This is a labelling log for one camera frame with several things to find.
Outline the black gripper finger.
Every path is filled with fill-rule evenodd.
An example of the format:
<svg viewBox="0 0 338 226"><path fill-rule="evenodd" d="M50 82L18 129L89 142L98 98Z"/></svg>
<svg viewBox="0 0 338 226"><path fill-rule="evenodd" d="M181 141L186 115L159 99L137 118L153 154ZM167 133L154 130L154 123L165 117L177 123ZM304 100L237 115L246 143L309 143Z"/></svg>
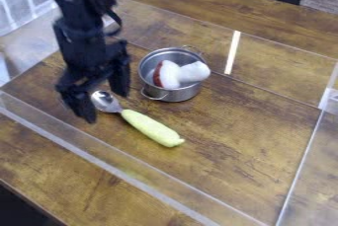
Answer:
<svg viewBox="0 0 338 226"><path fill-rule="evenodd" d="M111 63L113 74L109 77L111 91L119 96L127 98L131 85L131 66L130 56L122 56Z"/></svg>
<svg viewBox="0 0 338 226"><path fill-rule="evenodd" d="M90 100L89 92L77 86L59 88L61 98L74 114L89 123L97 121L97 110Z"/></svg>

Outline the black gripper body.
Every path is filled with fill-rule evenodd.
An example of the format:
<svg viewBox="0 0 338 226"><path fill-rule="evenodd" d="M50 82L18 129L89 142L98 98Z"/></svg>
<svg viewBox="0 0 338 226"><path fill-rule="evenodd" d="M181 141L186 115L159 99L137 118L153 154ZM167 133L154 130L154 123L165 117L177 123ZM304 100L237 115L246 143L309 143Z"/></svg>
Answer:
<svg viewBox="0 0 338 226"><path fill-rule="evenodd" d="M106 42L102 22L86 29L75 28L65 19L58 19L54 30L66 64L57 82L57 91L59 88L77 86L89 92L105 80L109 81L113 61L130 56L127 42L123 39Z"/></svg>

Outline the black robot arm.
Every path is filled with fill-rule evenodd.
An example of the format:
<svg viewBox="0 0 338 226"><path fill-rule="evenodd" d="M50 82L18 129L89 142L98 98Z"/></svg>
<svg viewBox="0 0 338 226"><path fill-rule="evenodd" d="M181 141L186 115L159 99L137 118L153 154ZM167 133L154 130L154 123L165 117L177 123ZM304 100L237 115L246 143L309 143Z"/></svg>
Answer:
<svg viewBox="0 0 338 226"><path fill-rule="evenodd" d="M107 82L114 93L126 97L130 93L131 71L127 42L106 41L103 17L121 23L113 11L117 0L55 0L62 16L54 23L57 42L66 68L57 82L62 101L75 115L87 122L97 121L90 90Z"/></svg>

